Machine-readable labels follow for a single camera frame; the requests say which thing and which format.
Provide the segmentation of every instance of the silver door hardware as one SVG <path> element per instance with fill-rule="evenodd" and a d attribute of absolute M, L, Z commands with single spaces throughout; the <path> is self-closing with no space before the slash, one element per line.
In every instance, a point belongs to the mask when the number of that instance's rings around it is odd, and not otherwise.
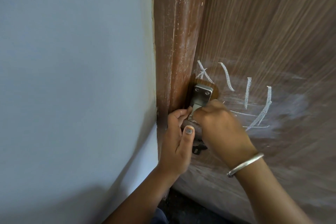
<path fill-rule="evenodd" d="M 209 102 L 213 88 L 205 86 L 203 84 L 196 84 L 192 91 L 192 97 L 190 100 L 190 106 L 192 106 L 192 112 L 188 117 L 189 121 L 195 122 L 193 119 L 194 111 L 200 107 L 206 106 Z"/>

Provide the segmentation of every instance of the bracelet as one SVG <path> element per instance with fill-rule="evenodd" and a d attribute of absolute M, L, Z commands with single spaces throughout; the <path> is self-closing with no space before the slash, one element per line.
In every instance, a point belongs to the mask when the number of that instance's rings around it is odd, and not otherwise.
<path fill-rule="evenodd" d="M 257 161 L 259 158 L 262 158 L 264 156 L 263 153 L 258 153 L 257 155 L 255 155 L 254 157 L 250 158 L 248 161 L 245 161 L 243 163 L 241 163 L 239 166 L 233 168 L 230 172 L 228 172 L 226 175 L 230 178 L 233 177 L 233 175 L 238 172 L 239 170 L 243 169 L 244 167 L 250 165 L 251 163 Z"/>

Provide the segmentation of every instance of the dark floor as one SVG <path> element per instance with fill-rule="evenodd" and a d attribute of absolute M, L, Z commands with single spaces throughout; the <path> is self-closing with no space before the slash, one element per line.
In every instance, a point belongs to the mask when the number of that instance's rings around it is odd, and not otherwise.
<path fill-rule="evenodd" d="M 160 202 L 159 208 L 169 224 L 233 224 L 173 189 L 167 199 Z"/>

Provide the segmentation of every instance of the wooden door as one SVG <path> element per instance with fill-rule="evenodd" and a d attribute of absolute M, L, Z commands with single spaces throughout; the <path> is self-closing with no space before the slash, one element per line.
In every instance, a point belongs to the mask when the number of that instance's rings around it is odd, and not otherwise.
<path fill-rule="evenodd" d="M 336 0 L 205 0 L 187 76 L 187 84 L 202 80 L 218 89 L 218 99 L 316 223 L 336 222 L 335 8 Z M 227 171 L 205 150 L 193 155 L 174 188 L 221 215 L 254 223 L 244 191 Z"/>

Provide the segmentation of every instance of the forearm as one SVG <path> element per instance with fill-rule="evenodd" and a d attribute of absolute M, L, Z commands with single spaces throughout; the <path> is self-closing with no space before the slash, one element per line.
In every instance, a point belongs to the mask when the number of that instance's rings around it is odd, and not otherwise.
<path fill-rule="evenodd" d="M 155 168 L 103 223 L 149 223 L 164 193 L 176 179 Z"/>
<path fill-rule="evenodd" d="M 259 223 L 312 223 L 261 158 L 236 173 Z"/>

